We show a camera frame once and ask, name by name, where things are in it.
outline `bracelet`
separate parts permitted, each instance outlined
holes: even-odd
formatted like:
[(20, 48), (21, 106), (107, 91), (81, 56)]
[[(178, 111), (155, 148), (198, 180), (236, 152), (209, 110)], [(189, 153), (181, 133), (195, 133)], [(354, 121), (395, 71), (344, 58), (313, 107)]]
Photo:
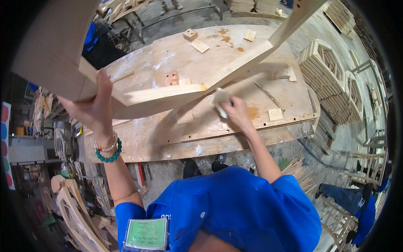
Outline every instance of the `bracelet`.
[(115, 141), (113, 141), (112, 145), (110, 145), (109, 147), (106, 147), (106, 148), (98, 147), (97, 140), (94, 140), (95, 149), (98, 151), (102, 151), (102, 152), (111, 152), (118, 142), (118, 134), (116, 134), (116, 132), (113, 132), (113, 138), (115, 139)]
[(113, 161), (115, 161), (115, 160), (118, 158), (118, 156), (119, 156), (120, 153), (122, 152), (122, 142), (120, 141), (119, 138), (117, 138), (117, 141), (116, 141), (116, 142), (117, 142), (118, 149), (116, 150), (115, 154), (113, 154), (113, 156), (112, 156), (111, 158), (105, 158), (105, 157), (103, 157), (103, 156), (101, 155), (100, 151), (99, 151), (98, 149), (95, 149), (95, 152), (96, 152), (96, 154), (97, 154), (97, 157), (98, 157), (102, 162), (106, 162), (106, 163), (108, 163), (108, 162), (113, 162)]

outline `workshop table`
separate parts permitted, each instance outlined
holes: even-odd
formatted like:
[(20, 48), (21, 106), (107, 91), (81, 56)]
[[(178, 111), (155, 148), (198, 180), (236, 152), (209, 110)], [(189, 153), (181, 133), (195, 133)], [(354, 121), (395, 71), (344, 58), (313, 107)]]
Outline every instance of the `workshop table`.
[[(243, 39), (247, 29), (257, 32), (253, 43)], [(209, 46), (204, 54), (192, 48), (190, 42), (179, 33), (156, 40), (153, 44), (116, 60), (105, 69), (111, 74), (112, 80), (129, 71), (135, 72), (114, 84), (114, 88), (123, 93), (165, 86), (165, 73), (173, 70), (178, 71), (179, 79), (190, 78), (193, 84), (201, 83), (213, 71), (242, 55), (243, 51), (267, 40), (274, 30), (275, 28), (264, 25), (227, 25), (198, 29), (198, 40)], [(280, 62), (293, 68), (296, 82), (291, 83), (287, 79), (274, 81), (268, 77), (270, 70), (265, 68), (270, 67), (271, 63)], [(269, 120), (267, 110), (277, 106), (253, 84), (253, 80), (285, 107), (284, 120)], [(256, 112), (249, 111), (249, 114), (265, 145), (291, 141), (314, 133), (312, 120), (319, 114), (313, 113), (302, 73), (287, 43), (283, 43), (262, 63), (223, 88), (243, 98), (249, 107), (256, 109)], [(178, 109), (140, 119), (114, 120), (114, 130), (122, 141), (123, 160), (170, 160), (248, 149), (244, 135), (237, 133), (239, 130), (235, 130), (236, 127), (230, 121), (218, 116), (212, 104), (213, 98), (209, 94), (184, 106), (193, 113), (193, 123), (188, 128), (186, 124), (177, 124)], [(200, 134), (189, 133), (195, 130), (200, 130)], [(228, 133), (220, 135), (217, 131)], [(93, 147), (94, 135), (89, 129), (84, 129), (84, 136), (88, 162), (100, 162)]]

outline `hose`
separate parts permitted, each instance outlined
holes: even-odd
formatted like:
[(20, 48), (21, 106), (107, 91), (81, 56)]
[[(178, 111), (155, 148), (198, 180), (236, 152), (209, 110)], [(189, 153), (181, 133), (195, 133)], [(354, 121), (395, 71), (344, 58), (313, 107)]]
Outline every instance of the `hose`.
[(344, 167), (339, 167), (339, 166), (334, 166), (334, 165), (328, 165), (325, 162), (323, 162), (320, 158), (318, 158), (306, 145), (304, 142), (302, 142), (301, 139), (297, 139), (298, 142), (311, 154), (312, 157), (314, 157), (319, 163), (321, 163), (324, 166), (333, 168), (333, 169), (338, 169), (338, 170), (343, 170), (343, 171), (349, 171), (349, 169), (346, 169)]

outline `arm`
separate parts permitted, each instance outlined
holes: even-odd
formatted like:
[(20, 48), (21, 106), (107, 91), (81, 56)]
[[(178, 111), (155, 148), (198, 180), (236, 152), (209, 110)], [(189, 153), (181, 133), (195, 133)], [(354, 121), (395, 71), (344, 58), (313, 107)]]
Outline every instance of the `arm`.
[[(97, 84), (98, 94), (93, 102), (72, 102), (60, 96), (58, 99), (70, 116), (94, 132), (98, 146), (105, 148), (114, 141), (111, 107), (112, 83), (110, 76), (102, 69), (98, 73)], [(109, 158), (115, 151), (116, 147), (112, 152), (101, 152), (101, 155)], [(104, 162), (104, 166), (115, 206), (123, 202), (132, 202), (144, 208), (140, 193), (122, 157), (119, 156), (114, 162)]]
[(253, 157), (255, 158), (259, 177), (266, 179), (270, 184), (272, 184), (282, 176), (280, 169), (273, 160), (266, 146), (262, 143), (258, 131), (253, 126), (246, 103), (236, 96), (231, 96), (230, 101), (233, 106), (222, 102), (220, 103), (220, 106), (245, 134), (252, 150)]

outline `person's left hand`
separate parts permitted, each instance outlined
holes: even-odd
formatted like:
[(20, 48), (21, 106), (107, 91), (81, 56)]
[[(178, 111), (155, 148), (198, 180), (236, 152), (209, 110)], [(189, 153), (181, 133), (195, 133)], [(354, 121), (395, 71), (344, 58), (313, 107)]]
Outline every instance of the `person's left hand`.
[(98, 93), (92, 102), (73, 102), (57, 96), (68, 114), (90, 128), (101, 147), (113, 138), (111, 97), (113, 85), (104, 69), (98, 72)]

